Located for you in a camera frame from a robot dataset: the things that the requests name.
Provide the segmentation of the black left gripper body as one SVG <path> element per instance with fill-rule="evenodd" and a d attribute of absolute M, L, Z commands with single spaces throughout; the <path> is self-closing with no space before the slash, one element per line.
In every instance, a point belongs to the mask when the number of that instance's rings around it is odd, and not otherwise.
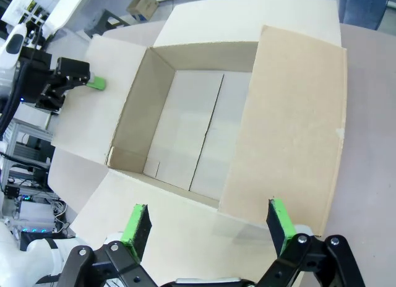
<path fill-rule="evenodd" d="M 22 77 L 23 102 L 36 102 L 40 93 L 46 91 L 47 65 L 51 65 L 52 55 L 42 50 L 22 49 L 20 53 L 21 64 L 26 64 L 27 69 Z"/>

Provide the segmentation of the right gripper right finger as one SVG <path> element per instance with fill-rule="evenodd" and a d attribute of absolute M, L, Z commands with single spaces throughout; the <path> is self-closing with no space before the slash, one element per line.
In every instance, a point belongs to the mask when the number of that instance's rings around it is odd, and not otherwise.
<path fill-rule="evenodd" d="M 313 273 L 320 286 L 364 286 L 348 241 L 332 235 L 321 241 L 297 233 L 280 199 L 270 199 L 267 226 L 277 253 L 257 286 L 292 286 L 301 272 Z"/>

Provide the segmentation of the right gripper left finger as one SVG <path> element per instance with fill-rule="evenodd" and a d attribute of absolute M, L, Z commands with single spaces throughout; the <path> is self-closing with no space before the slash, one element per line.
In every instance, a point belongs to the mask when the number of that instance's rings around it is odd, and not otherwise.
<path fill-rule="evenodd" d="M 74 247 L 60 274 L 61 286 L 104 286 L 119 279 L 123 286 L 156 286 L 141 266 L 152 223 L 148 206 L 134 206 L 121 239 L 110 241 L 99 249 Z"/>

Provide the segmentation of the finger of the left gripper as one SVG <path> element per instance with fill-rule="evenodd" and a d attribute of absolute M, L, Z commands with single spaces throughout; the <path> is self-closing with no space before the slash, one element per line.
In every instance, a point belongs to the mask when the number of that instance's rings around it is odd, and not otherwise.
<path fill-rule="evenodd" d="M 35 102 L 35 107 L 43 111 L 58 114 L 64 104 L 65 99 L 65 91 L 49 89 L 39 94 Z"/>
<path fill-rule="evenodd" d="M 106 88 L 106 80 L 96 76 L 90 70 L 90 64 L 69 58 L 58 58 L 56 65 L 48 69 L 47 92 L 66 92 L 79 86 L 88 86 L 97 90 Z"/>

